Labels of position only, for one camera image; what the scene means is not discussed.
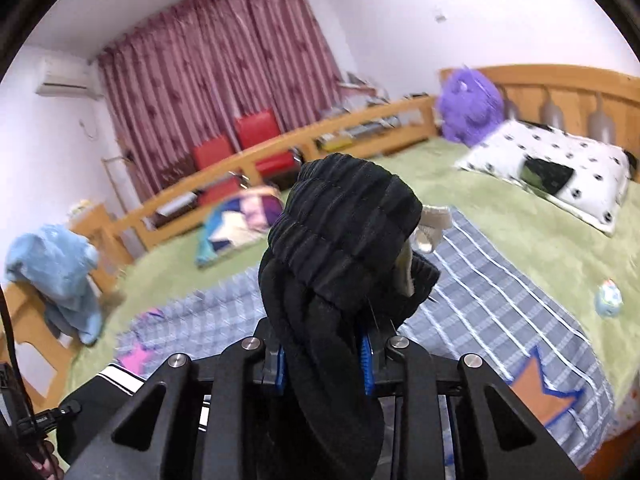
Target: red chair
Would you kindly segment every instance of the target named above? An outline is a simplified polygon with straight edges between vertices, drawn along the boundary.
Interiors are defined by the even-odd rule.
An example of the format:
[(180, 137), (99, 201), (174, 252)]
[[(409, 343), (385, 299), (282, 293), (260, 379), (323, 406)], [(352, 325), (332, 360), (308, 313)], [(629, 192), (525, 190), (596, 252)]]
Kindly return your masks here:
[[(217, 162), (234, 154), (228, 139), (225, 136), (215, 137), (194, 148), (191, 152), (198, 170), (204, 170)], [(198, 205), (210, 205), (220, 202), (227, 196), (240, 191), (241, 179), (235, 173), (228, 178), (215, 182), (207, 187), (198, 197)]]
[[(270, 108), (236, 119), (236, 131), (243, 150), (280, 135), (280, 127)], [(299, 167), (300, 158), (290, 151), (268, 156), (255, 164), (256, 170), (263, 178), (297, 170)]]

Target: purple plush toy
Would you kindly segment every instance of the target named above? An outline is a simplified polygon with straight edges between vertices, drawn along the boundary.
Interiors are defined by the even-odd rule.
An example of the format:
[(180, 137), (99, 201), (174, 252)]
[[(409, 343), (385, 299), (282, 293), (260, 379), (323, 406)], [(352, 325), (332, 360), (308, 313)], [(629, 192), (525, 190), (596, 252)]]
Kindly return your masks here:
[(456, 70), (436, 103), (444, 119), (442, 135), (452, 142), (475, 146), (504, 121), (498, 89), (478, 70)]

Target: green bed sheet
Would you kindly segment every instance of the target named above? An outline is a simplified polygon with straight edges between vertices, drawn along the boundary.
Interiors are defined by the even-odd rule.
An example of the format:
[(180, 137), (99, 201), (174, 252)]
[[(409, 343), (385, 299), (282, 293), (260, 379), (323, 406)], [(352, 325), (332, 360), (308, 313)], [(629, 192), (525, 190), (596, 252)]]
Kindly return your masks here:
[[(497, 249), (581, 323), (621, 402), (640, 366), (640, 186), (632, 184), (609, 238), (539, 197), (494, 177), (459, 171), (453, 162), (467, 148), (431, 140), (375, 162), (398, 174), (423, 203), (459, 208)], [(109, 316), (104, 333), (83, 349), (67, 383), (77, 388), (106, 366), (115, 337), (131, 319), (171, 298), (260, 261), (266, 241), (229, 255), (205, 270), (193, 265), (198, 231), (156, 248), (140, 258), (120, 282), (126, 300)], [(599, 317), (594, 294), (606, 279), (622, 291), (625, 305), (617, 318)]]

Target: wooden footboard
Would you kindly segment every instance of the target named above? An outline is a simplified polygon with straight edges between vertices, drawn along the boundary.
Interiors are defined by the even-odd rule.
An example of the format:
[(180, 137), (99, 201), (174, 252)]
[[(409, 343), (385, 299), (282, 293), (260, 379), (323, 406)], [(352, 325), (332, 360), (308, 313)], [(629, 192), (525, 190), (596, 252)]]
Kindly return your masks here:
[(293, 148), (299, 149), (306, 161), (323, 158), (328, 153), (318, 147), (316, 140), (319, 137), (364, 124), (368, 121), (394, 116), (403, 112), (411, 112), (412, 110), (420, 115), (420, 120), (415, 124), (390, 128), (381, 134), (368, 137), (366, 140), (361, 140), (351, 146), (340, 149), (341, 153), (369, 157), (377, 153), (397, 151), (421, 140), (436, 136), (436, 128), (433, 123), (433, 101), (434, 99), (431, 97), (421, 97), (375, 106), (353, 114), (311, 124), (283, 134), (276, 139), (258, 144), (248, 150), (230, 156), (210, 168), (190, 175), (174, 186), (163, 190), (145, 202), (139, 209), (118, 220), (111, 227), (111, 233), (118, 235), (132, 228), (138, 234), (145, 248), (150, 250), (156, 245), (202, 224), (211, 210), (211, 206), (199, 207), (162, 228), (150, 229), (145, 220), (151, 217), (160, 206), (171, 202), (180, 195), (215, 182), (227, 175), (229, 171), (240, 171), (244, 176), (248, 177), (250, 186), (258, 186), (262, 183), (260, 173), (255, 167), (255, 163), (259, 160)]

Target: plaid blanket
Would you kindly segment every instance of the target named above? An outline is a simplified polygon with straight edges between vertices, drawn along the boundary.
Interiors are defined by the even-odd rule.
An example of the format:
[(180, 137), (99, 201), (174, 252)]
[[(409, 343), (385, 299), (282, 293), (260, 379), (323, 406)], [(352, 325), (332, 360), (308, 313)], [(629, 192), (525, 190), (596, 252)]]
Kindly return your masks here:
[[(459, 358), (481, 355), (506, 381), (527, 359), (539, 359), (546, 394), (575, 402), (546, 425), (578, 467), (600, 447), (613, 416), (609, 383), (578, 322), (509, 263), (457, 210), (453, 228), (427, 257), (442, 275), (414, 316), (399, 328), (429, 352)], [(169, 355), (218, 354), (251, 335), (265, 316), (251, 267), (209, 290), (197, 291), (136, 318), (119, 336), (116, 361), (148, 377)], [(385, 413), (389, 403), (383, 403)], [(441, 406), (447, 460), (451, 437)]]

